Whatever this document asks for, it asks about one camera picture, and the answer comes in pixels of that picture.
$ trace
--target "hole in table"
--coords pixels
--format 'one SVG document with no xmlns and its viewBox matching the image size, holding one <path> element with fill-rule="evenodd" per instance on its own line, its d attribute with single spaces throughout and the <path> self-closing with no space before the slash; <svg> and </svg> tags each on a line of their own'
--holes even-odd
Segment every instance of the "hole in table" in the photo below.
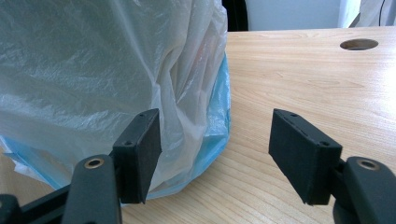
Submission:
<svg viewBox="0 0 396 224">
<path fill-rule="evenodd" d="M 351 39 L 341 43 L 342 49 L 348 50 L 366 50 L 378 46 L 378 42 L 372 39 Z"/>
</svg>

